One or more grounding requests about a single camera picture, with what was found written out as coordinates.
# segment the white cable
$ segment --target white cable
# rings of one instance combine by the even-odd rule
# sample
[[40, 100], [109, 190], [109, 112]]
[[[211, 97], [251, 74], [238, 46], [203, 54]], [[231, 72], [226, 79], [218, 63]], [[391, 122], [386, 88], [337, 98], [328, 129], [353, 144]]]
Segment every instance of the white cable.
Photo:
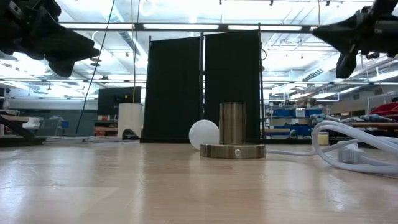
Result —
[[[339, 133], [343, 133], [347, 136], [354, 138], [353, 140], [339, 142], [338, 144], [328, 146], [321, 149], [318, 143], [318, 135], [321, 131], [332, 130]], [[381, 162], [375, 159], [370, 159], [366, 156], [361, 156], [361, 162], [367, 163], [369, 165], [358, 165], [358, 164], [347, 164], [344, 162], [339, 162], [331, 159], [325, 153], [330, 152], [335, 149], [340, 149], [342, 147], [354, 144], [357, 142], [365, 142], [370, 146], [378, 148], [380, 150], [390, 152], [393, 154], [398, 154], [398, 138], [390, 137], [375, 137], [371, 134], [360, 131], [351, 126], [341, 124], [335, 121], [323, 121], [317, 124], [312, 131], [312, 146], [314, 150], [309, 152], [287, 152], [287, 151], [276, 151], [268, 150], [267, 153], [273, 154], [283, 154], [283, 155], [293, 155], [293, 156], [314, 156], [318, 154], [327, 163], [345, 170], [351, 170], [355, 172], [366, 172], [373, 174], [398, 174], [398, 164], [391, 164], [388, 162]]]

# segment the cable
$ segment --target cable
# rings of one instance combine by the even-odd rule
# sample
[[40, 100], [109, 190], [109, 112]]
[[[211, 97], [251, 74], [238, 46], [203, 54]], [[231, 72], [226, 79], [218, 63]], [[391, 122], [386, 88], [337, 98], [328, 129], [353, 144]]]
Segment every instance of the cable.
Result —
[[[138, 7], [138, 11], [137, 11], [137, 23], [139, 22], [139, 13], [140, 13], [140, 7]], [[132, 90], [132, 103], [136, 102], [136, 57], [137, 57], [137, 36], [138, 36], [138, 31], [136, 31], [136, 41], [134, 42], [134, 56], [133, 56], [133, 63], [132, 63], [132, 73], [134, 76], [134, 88]]]
[[[321, 131], [332, 130], [339, 133], [343, 133], [354, 139], [344, 142], [339, 142], [335, 145], [321, 148], [318, 143], [318, 135]], [[312, 132], [312, 146], [313, 150], [309, 152], [287, 152], [287, 151], [276, 151], [268, 150], [267, 153], [273, 154], [283, 154], [283, 155], [293, 155], [293, 156], [314, 156], [318, 154], [327, 163], [345, 170], [355, 171], [355, 172], [365, 172], [371, 174], [398, 174], [398, 164], [391, 164], [388, 162], [377, 161], [375, 159], [370, 159], [365, 156], [365, 152], [360, 149], [352, 150], [348, 148], [347, 151], [339, 151], [339, 153], [346, 153], [346, 157], [356, 157], [359, 158], [360, 162], [366, 163], [368, 165], [359, 164], [349, 164], [345, 162], [335, 161], [328, 157], [325, 153], [330, 152], [335, 149], [341, 149], [343, 147], [356, 144], [358, 142], [365, 142], [375, 148], [381, 149], [386, 152], [393, 154], [398, 154], [398, 138], [391, 137], [375, 137], [371, 134], [360, 131], [351, 126], [341, 124], [336, 121], [323, 121], [314, 127]]]
[[[103, 38], [103, 40], [102, 40], [101, 48], [99, 49], [98, 61], [100, 60], [101, 53], [102, 53], [102, 50], [103, 50], [104, 44], [105, 44], [106, 34], [108, 34], [108, 27], [109, 27], [109, 24], [111, 23], [111, 16], [112, 16], [113, 8], [114, 8], [114, 2], [115, 2], [115, 0], [112, 1], [112, 7], [111, 7], [111, 11], [109, 12], [108, 22], [106, 23], [104, 38]], [[84, 100], [84, 103], [83, 103], [83, 109], [81, 110], [80, 117], [79, 117], [79, 121], [77, 122], [77, 127], [76, 127], [75, 134], [77, 134], [77, 132], [78, 132], [78, 130], [79, 130], [79, 126], [80, 126], [80, 123], [81, 123], [81, 119], [82, 119], [83, 114], [84, 114], [85, 109], [86, 109], [87, 96], [88, 96], [88, 93], [89, 93], [89, 91], [90, 91], [91, 84], [93, 83], [94, 76], [95, 76], [95, 72], [97, 71], [97, 68], [98, 68], [98, 62], [96, 62], [96, 65], [95, 65], [95, 68], [94, 68], [94, 72], [93, 72], [93, 76], [91, 76], [90, 83], [88, 84], [88, 88], [87, 88], [85, 100]]]
[[321, 0], [318, 0], [318, 25], [321, 25]]

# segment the white wall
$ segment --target white wall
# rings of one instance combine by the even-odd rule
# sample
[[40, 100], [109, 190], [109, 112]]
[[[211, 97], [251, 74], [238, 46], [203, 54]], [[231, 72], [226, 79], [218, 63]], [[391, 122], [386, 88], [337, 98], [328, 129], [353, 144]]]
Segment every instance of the white wall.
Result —
[[[331, 106], [331, 113], [343, 113], [349, 111], [365, 110], [366, 114], [369, 113], [368, 110], [368, 97], [374, 96], [374, 89], [380, 88], [380, 86], [375, 86], [374, 88], [369, 88], [367, 90], [361, 90], [354, 93], [349, 93], [343, 98], [340, 98], [340, 102], [334, 103]], [[396, 91], [397, 86], [395, 85], [384, 85], [384, 93], [389, 91]], [[359, 99], [354, 100], [353, 95], [359, 93]], [[383, 98], [375, 98], [370, 100], [370, 108], [375, 108], [384, 104]]]
[[[97, 110], [98, 101], [88, 100], [86, 110]], [[10, 109], [82, 110], [83, 100], [11, 99]]]

